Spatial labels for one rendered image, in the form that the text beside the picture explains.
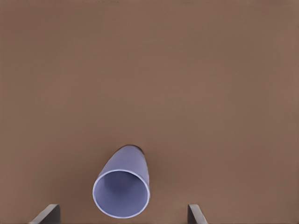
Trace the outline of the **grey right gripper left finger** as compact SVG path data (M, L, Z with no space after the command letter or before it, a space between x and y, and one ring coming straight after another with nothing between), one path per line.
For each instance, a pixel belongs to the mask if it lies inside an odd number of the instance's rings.
M61 224L60 205L48 205L29 224Z

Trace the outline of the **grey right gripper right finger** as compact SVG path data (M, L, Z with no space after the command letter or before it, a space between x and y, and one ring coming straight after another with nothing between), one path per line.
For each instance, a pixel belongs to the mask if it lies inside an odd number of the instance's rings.
M207 220L197 204L188 205L188 224L207 224Z

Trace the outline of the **lavender blue cup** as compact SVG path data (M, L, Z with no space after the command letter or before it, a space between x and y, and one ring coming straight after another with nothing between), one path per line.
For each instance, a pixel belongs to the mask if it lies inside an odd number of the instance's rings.
M145 155L135 145L119 148L106 162L93 184L94 203L104 214L132 218L150 200L150 176Z

